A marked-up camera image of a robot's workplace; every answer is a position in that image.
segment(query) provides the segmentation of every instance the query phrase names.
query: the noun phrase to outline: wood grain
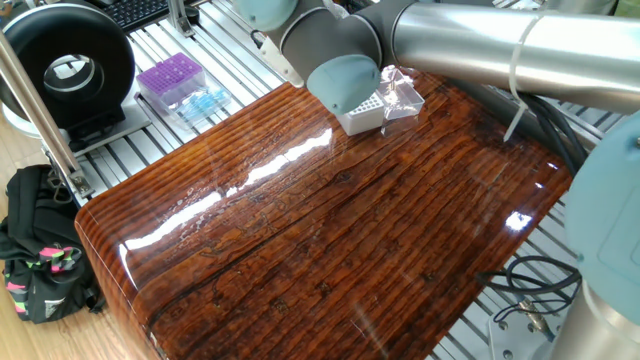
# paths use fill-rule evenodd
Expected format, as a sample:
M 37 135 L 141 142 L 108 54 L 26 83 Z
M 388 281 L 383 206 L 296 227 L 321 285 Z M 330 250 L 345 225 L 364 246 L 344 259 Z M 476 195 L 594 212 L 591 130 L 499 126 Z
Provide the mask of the wood grain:
M 420 125 L 388 139 L 282 86 L 87 204 L 131 338 L 172 360 L 425 358 L 570 179 L 444 79 L 415 86 Z

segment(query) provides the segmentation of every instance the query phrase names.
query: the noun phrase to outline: backpack strap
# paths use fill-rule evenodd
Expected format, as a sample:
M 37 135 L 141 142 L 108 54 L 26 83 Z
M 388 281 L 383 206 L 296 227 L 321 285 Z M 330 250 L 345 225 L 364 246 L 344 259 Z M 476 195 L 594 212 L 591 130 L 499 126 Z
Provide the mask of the backpack strap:
M 84 289 L 84 297 L 89 312 L 92 314 L 100 314 L 107 303 L 107 299 L 105 299 L 95 280 L 88 288 Z
M 43 171 L 42 166 L 20 169 L 7 184 L 9 236 L 14 239 L 33 238 L 33 216 Z

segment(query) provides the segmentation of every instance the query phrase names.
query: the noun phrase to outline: cable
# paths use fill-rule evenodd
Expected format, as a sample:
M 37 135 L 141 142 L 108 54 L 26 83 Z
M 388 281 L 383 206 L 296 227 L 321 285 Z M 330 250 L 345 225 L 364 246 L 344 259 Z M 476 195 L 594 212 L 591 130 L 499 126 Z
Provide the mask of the cable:
M 560 135 L 558 134 L 557 130 L 553 127 L 553 125 L 549 121 L 550 115 L 548 111 L 544 107 L 539 105 L 537 102 L 531 101 L 530 99 L 528 99 L 526 96 L 523 98 L 523 100 L 527 103 L 527 105 L 529 105 L 529 109 L 538 118 L 538 123 L 540 124 L 540 127 L 542 128 L 544 133 L 547 135 L 547 137 L 549 137 L 549 140 L 555 145 L 556 149 L 560 154 L 560 157 L 562 157 L 562 160 L 565 162 L 565 165 L 569 169 L 571 176 L 575 177 L 576 174 L 578 173 L 578 166 L 569 155 L 569 150 L 567 149 L 565 144 L 562 142 L 562 139 L 560 138 Z
M 577 172 L 582 167 L 582 164 L 584 164 L 588 154 L 584 147 L 578 141 L 578 138 L 567 122 L 565 115 L 562 114 L 553 105 L 537 96 L 533 96 L 530 94 L 518 95 L 520 96 L 522 101 L 524 101 L 529 106 L 529 110 L 531 110 L 531 112 L 533 112 L 533 114 L 536 116 L 540 127 L 547 135 L 547 137 L 549 137 L 549 140 L 551 141 L 553 146 L 557 149 L 558 154 L 560 155 L 560 157 L 562 157 L 562 160 L 565 162 L 567 168 L 569 169 L 571 176 L 575 177 Z M 571 151 L 570 148 L 567 147 L 567 145 L 562 141 L 556 127 L 567 136 L 567 138 L 569 139 L 569 143 L 571 144 L 571 148 L 573 148 L 573 151 Z
M 578 141 L 576 133 L 573 131 L 573 129 L 571 129 L 566 116 L 562 114 L 560 110 L 558 110 L 558 108 L 537 96 L 528 94 L 523 94 L 522 96 L 530 102 L 538 104 L 540 107 L 546 110 L 546 114 L 548 115 L 549 120 L 551 120 L 551 122 L 553 122 L 554 125 L 556 125 L 567 136 L 569 142 L 576 150 L 579 161 L 579 163 L 577 163 L 577 166 L 581 167 L 584 161 L 587 159 L 588 154 L 582 144 L 580 144 L 580 142 Z
M 257 34 L 260 34 L 262 36 L 264 36 L 262 34 L 262 32 L 260 30 L 253 30 L 251 31 L 251 34 L 249 34 L 249 36 L 251 36 L 251 40 L 253 40 L 253 43 L 256 44 L 256 46 L 258 47 L 258 49 L 262 49 L 262 45 L 264 45 L 264 41 L 260 40 L 256 37 Z
M 569 276 L 567 276 L 565 279 L 554 283 L 554 284 L 547 284 L 543 281 L 531 278 L 529 276 L 525 276 L 525 275 L 521 275 L 521 274 L 517 274 L 514 273 L 514 270 L 519 266 L 522 265 L 524 263 L 527 262 L 545 262 L 548 263 L 550 265 L 553 265 L 555 267 L 558 267 L 560 269 L 563 269 L 567 272 L 569 272 Z M 491 282 L 489 280 L 489 278 L 491 277 L 504 277 L 506 278 L 507 284 L 508 285 L 502 285 L 502 284 L 496 284 L 494 282 Z M 545 257 L 545 256 L 523 256 L 520 258 L 517 258 L 516 260 L 514 260 L 508 267 L 506 270 L 504 271 L 490 271 L 490 272 L 483 272 L 483 273 L 479 273 L 476 275 L 476 279 L 479 283 L 483 284 L 486 287 L 489 287 L 491 289 L 494 289 L 496 291 L 503 291 L 503 292 L 507 292 L 510 294 L 514 294 L 516 296 L 518 296 L 519 299 L 524 299 L 525 296 L 535 296 L 535 295 L 542 295 L 542 294 L 549 294 L 549 293 L 554 293 L 556 294 L 559 299 L 557 300 L 538 300 L 538 301 L 532 301 L 531 303 L 533 304 L 546 304 L 546 303 L 563 303 L 562 306 L 553 309 L 551 311 L 528 311 L 525 309 L 522 309 L 519 307 L 519 304 L 515 304 L 515 305 L 511 305 L 509 307 L 506 307 L 502 310 L 500 310 L 493 318 L 494 322 L 501 322 L 504 321 L 504 319 L 506 319 L 509 315 L 511 315 L 514 312 L 520 312 L 520 313 L 528 313 L 528 314 L 539 314 L 539 315 L 549 315 L 549 314 L 555 314 L 557 312 L 560 312 L 564 309 L 566 309 L 567 307 L 569 307 L 572 303 L 573 300 L 575 299 L 576 295 L 578 294 L 578 290 L 580 289 L 580 281 L 582 280 L 582 276 L 580 275 L 580 272 L 578 271 L 578 269 L 576 269 L 573 266 L 567 265 L 559 260 L 556 259 L 552 259 L 549 257 Z M 518 287 L 515 285 L 513 280 L 520 280 L 520 281 L 524 281 L 526 283 L 535 285 L 537 287 L 534 288 L 522 288 L 522 287 Z M 571 286 L 573 284 L 578 284 L 578 286 L 576 286 L 576 289 L 574 290 L 574 292 L 572 293 L 571 296 L 567 296 L 564 292 L 562 292 L 562 290 L 568 286 Z

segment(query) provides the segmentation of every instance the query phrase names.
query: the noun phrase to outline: black backpack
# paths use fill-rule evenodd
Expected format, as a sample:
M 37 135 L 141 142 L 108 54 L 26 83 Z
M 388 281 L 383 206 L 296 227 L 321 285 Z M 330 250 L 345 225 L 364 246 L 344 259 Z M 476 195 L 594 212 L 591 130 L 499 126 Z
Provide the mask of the black backpack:
M 51 167 L 18 170 L 7 195 L 0 259 L 20 319 L 55 321 L 85 306 L 100 312 L 104 300 L 73 226 L 78 209 Z

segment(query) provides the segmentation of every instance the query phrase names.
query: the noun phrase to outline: wooden board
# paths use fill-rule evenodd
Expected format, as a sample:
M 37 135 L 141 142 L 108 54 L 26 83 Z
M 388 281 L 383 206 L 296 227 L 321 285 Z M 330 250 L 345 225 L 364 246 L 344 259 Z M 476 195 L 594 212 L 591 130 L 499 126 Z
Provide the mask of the wooden board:
M 570 178 L 442 78 L 415 86 L 420 125 L 385 139 L 284 85 L 87 204 L 131 339 L 172 360 L 425 358 Z

